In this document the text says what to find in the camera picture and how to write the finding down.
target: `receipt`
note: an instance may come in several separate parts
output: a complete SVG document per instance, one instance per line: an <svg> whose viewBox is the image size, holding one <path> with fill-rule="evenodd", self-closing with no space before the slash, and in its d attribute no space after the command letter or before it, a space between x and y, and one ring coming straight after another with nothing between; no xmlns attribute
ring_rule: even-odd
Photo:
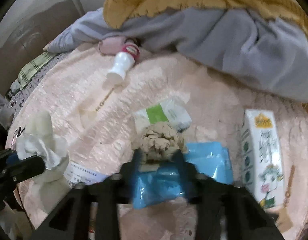
<svg viewBox="0 0 308 240"><path fill-rule="evenodd" d="M71 187L79 182L91 185L101 182L107 177L104 174L85 168L75 162L69 162L64 171L64 176Z"/></svg>

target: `bottle cap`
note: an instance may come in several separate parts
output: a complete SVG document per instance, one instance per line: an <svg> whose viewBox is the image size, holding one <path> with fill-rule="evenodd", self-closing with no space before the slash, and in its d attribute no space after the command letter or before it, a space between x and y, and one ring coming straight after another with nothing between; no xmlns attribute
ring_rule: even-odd
<svg viewBox="0 0 308 240"><path fill-rule="evenodd" d="M116 84L120 84L123 82L123 80L125 79L126 73L123 69L111 69L107 72L106 74L106 78L107 80L116 85Z"/></svg>

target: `milk carton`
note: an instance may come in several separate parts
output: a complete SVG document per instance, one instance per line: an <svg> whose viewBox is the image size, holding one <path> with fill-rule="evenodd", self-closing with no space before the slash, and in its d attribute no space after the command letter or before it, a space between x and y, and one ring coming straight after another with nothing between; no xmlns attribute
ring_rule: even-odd
<svg viewBox="0 0 308 240"><path fill-rule="evenodd" d="M272 111L245 110L241 146L243 185L264 209L282 205L282 155Z"/></svg>

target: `black metal frame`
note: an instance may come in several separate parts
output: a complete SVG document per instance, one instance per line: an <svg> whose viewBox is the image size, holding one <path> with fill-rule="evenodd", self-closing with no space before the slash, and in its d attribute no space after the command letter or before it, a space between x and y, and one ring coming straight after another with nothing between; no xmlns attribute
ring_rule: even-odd
<svg viewBox="0 0 308 240"><path fill-rule="evenodd" d="M136 150L131 162L123 164L119 173L101 183L77 184L33 233L31 240L87 240L91 202L98 203L95 240L120 240L117 204L131 202L141 154ZM197 173L195 166L184 160L181 151L174 153L172 162L180 174L186 199L197 205L195 240L219 237L222 209L228 239L283 240L273 219L244 187L222 184Z"/></svg>
<svg viewBox="0 0 308 240"><path fill-rule="evenodd" d="M0 211L5 208L6 195L13 193L17 183L35 177L45 170L44 161L38 156L31 156L25 160L6 165L8 158L15 154L16 152L11 149L0 152ZM9 240L1 227L0 240Z"/></svg>

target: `bed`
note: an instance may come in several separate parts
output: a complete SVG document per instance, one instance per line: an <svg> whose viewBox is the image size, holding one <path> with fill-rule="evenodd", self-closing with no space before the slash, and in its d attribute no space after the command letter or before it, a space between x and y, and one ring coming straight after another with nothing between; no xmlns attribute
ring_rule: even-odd
<svg viewBox="0 0 308 240"><path fill-rule="evenodd" d="M125 82L113 88L105 77L112 62L113 57L99 54L96 44L84 43L57 63L23 104L6 146L17 127L26 126L33 114L44 109L52 116L55 133L67 140L70 159L110 175L131 158L131 141L136 136L132 113L178 96L193 120L184 133L186 141L220 141L229 149L234 179L240 179L244 108L269 109L275 113L287 177L291 165L296 165L288 205L294 226L283 236L301 237L308 223L308 114L301 104L251 90L178 53L145 50ZM84 115L95 117L82 124ZM37 209L28 191L31 183L19 184L20 195L38 227L47 214ZM195 235L196 211L184 199L142 210L122 205L119 212L122 239L193 239Z"/></svg>
<svg viewBox="0 0 308 240"><path fill-rule="evenodd" d="M15 95L13 95L10 99L10 106L15 112L15 116L18 115L19 111L22 109L23 104L28 99L29 95L34 91L34 89L41 82L46 73L54 67L58 62L62 61L67 57L69 52L64 52L56 55L51 61L46 63L30 80L28 85L19 90Z"/></svg>

